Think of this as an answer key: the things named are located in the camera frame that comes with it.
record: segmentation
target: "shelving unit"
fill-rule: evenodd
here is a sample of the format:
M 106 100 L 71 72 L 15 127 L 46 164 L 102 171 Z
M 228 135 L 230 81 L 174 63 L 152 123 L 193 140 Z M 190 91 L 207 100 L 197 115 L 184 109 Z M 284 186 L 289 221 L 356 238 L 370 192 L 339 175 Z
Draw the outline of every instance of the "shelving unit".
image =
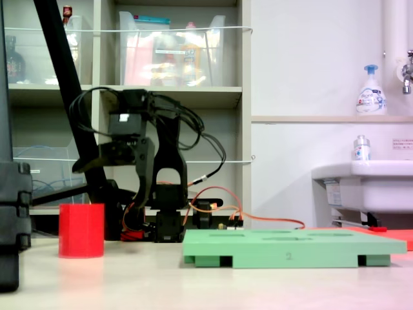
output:
M 6 27 L 40 28 L 34 5 L 31 1 L 5 0 Z M 135 15 L 148 15 L 171 18 L 171 28 L 184 28 L 189 21 L 197 27 L 209 26 L 217 15 L 226 16 L 228 26 L 250 26 L 250 0 L 58 0 L 60 9 L 71 5 L 74 15 L 84 15 L 91 28 L 95 30 L 119 29 L 119 11 Z M 251 107 L 250 107 L 250 31 L 228 30 L 225 34 L 223 79 L 225 86 L 215 87 L 155 87 L 123 86 L 119 84 L 119 34 L 95 32 L 91 80 L 82 85 L 83 90 L 91 87 L 108 86 L 115 90 L 144 88 L 180 101 L 184 106 L 194 109 L 204 120 L 206 131 L 216 136 L 227 151 L 228 160 L 249 161 L 251 159 Z M 65 112 L 62 109 L 59 87 L 57 85 L 10 85 L 10 98 L 14 114 L 14 146 L 29 147 L 45 144 L 64 147 L 70 141 L 71 131 Z M 93 92 L 88 99 L 92 126 L 107 131 L 108 113 L 114 99 L 106 92 Z M 152 127 L 148 137 L 157 145 L 157 137 Z M 193 141 L 194 134 L 183 125 L 182 142 Z M 107 141 L 106 137 L 96 136 L 98 143 Z M 215 169 L 219 158 L 209 144 L 202 141 L 195 149 L 183 153 L 187 161 L 211 161 L 210 163 L 189 163 L 188 179 Z M 120 188 L 138 190 L 139 182 L 133 167 L 109 167 L 106 176 L 113 178 Z M 161 171 L 158 180 L 177 181 L 174 173 Z M 243 208 L 250 212 L 251 204 L 251 166 L 248 163 L 227 163 L 221 172 L 210 180 L 191 187 L 200 191 L 212 185 L 224 186 L 235 192 L 243 202 Z M 211 190 L 205 198 L 221 198 L 224 205 L 235 201 L 225 192 Z M 56 214 L 56 208 L 36 209 L 33 215 Z M 231 211 L 221 211 L 214 215 L 229 216 Z

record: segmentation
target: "transparent container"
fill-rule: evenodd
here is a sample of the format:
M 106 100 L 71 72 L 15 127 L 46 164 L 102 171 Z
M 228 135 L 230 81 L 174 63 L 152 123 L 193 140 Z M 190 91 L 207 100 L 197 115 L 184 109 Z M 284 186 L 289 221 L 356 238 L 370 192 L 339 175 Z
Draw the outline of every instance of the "transparent container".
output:
M 226 86 L 223 29 L 140 32 L 132 14 L 120 12 L 119 17 L 121 30 L 137 30 L 120 35 L 121 85 Z M 224 24 L 225 16 L 215 16 L 210 27 Z
M 92 83 L 93 33 L 76 30 L 90 29 L 90 25 L 81 16 L 72 16 L 66 26 L 66 37 L 81 84 Z M 15 37 L 15 52 L 23 58 L 25 64 L 22 78 L 12 83 L 59 84 L 43 31 L 6 29 L 5 36 Z
M 30 165 L 34 198 L 85 182 L 84 174 L 72 173 L 72 166 L 79 157 L 74 141 L 68 147 L 48 147 L 46 145 L 14 147 L 13 157 L 14 161 L 22 161 Z M 80 194 L 71 198 L 53 201 L 46 205 L 58 206 L 60 203 L 84 203 L 85 198 L 84 194 Z

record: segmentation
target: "white table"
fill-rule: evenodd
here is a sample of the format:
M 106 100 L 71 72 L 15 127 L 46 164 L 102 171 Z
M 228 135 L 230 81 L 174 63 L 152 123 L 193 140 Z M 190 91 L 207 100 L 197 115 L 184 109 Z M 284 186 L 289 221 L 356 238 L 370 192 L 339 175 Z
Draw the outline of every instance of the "white table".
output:
M 21 255 L 17 293 L 1 310 L 413 309 L 413 253 L 392 267 L 195 269 L 181 244 L 108 242 L 105 257 L 65 260 L 56 239 Z

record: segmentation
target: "green foam board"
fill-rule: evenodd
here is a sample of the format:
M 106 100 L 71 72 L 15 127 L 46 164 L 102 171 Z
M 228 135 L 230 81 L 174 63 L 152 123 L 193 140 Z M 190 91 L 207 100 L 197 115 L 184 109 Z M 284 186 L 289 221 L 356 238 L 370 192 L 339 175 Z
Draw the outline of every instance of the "green foam board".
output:
M 362 232 L 317 230 L 189 229 L 183 240 L 186 264 L 233 268 L 338 268 L 389 266 L 390 254 L 407 243 Z

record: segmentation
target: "red cylinder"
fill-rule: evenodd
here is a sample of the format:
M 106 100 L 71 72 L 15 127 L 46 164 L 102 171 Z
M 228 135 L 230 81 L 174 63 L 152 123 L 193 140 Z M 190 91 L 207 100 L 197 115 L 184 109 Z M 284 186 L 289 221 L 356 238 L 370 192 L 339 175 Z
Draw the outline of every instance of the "red cylinder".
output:
M 102 203 L 60 205 L 59 257 L 100 257 L 104 241 L 105 206 Z

